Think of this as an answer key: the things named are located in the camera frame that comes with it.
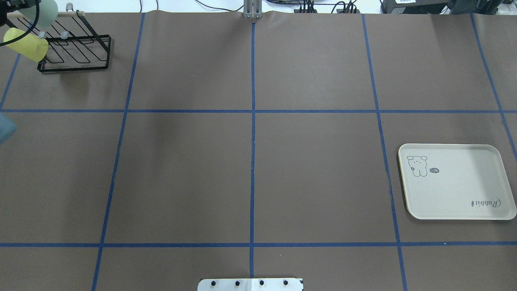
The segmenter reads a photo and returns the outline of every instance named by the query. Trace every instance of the blue object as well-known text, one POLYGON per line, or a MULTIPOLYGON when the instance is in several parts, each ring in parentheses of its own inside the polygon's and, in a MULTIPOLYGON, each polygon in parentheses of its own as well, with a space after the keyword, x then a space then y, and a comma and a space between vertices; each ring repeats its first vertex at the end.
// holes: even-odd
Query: blue object
POLYGON ((0 144, 4 143, 16 131, 16 124, 0 113, 0 144))

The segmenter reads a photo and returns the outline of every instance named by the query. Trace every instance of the white tray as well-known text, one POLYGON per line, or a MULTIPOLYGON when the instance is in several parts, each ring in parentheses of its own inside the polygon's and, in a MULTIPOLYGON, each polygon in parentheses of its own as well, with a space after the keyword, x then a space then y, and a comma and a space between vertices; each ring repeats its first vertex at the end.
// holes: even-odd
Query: white tray
POLYGON ((487 144, 407 143, 399 165, 409 213, 422 220, 510 220, 517 214, 499 151, 487 144))

